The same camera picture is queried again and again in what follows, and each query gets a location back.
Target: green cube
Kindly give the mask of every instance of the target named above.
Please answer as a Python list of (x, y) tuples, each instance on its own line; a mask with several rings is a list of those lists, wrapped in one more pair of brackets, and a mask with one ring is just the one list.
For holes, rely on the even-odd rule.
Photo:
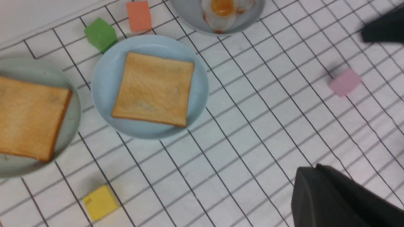
[(103, 53), (118, 40), (115, 29), (101, 18), (97, 18), (84, 33), (88, 42)]

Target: white wall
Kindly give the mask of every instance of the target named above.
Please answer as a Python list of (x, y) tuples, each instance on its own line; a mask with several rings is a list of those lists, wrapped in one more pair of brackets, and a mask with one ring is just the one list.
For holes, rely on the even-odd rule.
[(0, 0), (0, 46), (66, 21), (94, 4), (113, 0)]

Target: black object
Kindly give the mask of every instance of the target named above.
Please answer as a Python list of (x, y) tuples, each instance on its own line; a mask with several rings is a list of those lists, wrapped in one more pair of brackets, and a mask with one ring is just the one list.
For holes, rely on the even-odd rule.
[(361, 30), (364, 42), (404, 43), (404, 8), (394, 9), (366, 24)]
[(404, 212), (330, 166), (297, 169), (295, 227), (403, 227)]

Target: table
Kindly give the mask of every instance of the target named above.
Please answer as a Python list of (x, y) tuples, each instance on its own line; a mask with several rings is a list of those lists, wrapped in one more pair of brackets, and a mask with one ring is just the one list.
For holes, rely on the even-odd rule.
[[(364, 21), (398, 0), (267, 0), (260, 19), (231, 37), (188, 28), (173, 0), (149, 0), (153, 29), (198, 54), (210, 99), (199, 124), (175, 138), (120, 135), (97, 113), (91, 72), (101, 57), (83, 30), (95, 18), (131, 37), (124, 0), (94, 8), (0, 49), (63, 69), (82, 97), (79, 133), (47, 169), (0, 185), (3, 227), (293, 226), (299, 166), (331, 165), (404, 208), (404, 49), (364, 44)], [(351, 67), (363, 83), (347, 97), (327, 84)], [(108, 184), (121, 207), (91, 222), (82, 199)]]

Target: pink cube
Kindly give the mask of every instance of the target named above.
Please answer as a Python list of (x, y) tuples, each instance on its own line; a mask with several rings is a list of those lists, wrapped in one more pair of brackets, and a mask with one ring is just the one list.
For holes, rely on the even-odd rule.
[(348, 69), (334, 79), (328, 86), (338, 96), (342, 97), (353, 91), (360, 82), (360, 75), (358, 75), (352, 69)]

